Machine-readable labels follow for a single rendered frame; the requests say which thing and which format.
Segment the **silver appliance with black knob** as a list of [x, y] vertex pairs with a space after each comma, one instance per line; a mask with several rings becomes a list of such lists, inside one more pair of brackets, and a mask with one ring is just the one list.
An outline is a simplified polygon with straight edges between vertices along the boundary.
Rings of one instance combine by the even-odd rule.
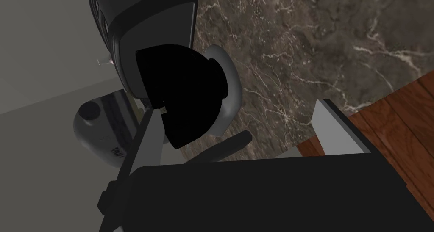
[[124, 89], [80, 106], [73, 120], [76, 139], [105, 163], [119, 168], [145, 111]]

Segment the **dark grey coffee machine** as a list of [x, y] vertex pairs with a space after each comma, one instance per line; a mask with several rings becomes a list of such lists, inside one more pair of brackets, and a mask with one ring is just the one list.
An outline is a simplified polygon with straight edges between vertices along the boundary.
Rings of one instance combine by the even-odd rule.
[[199, 0], [88, 0], [124, 89], [147, 97], [136, 52], [161, 44], [192, 48]]

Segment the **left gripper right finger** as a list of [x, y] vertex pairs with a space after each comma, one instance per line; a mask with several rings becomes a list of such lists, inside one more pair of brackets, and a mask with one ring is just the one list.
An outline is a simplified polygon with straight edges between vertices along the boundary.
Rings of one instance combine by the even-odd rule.
[[370, 152], [325, 99], [316, 100], [311, 124], [325, 155]]

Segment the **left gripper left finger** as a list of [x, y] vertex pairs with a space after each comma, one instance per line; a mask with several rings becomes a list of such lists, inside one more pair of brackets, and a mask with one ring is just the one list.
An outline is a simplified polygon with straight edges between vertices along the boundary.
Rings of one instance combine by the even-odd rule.
[[160, 164], [164, 125], [160, 110], [149, 110], [132, 141], [116, 180], [101, 193], [97, 208], [103, 215], [98, 232], [133, 232], [134, 211], [146, 199], [143, 171]]

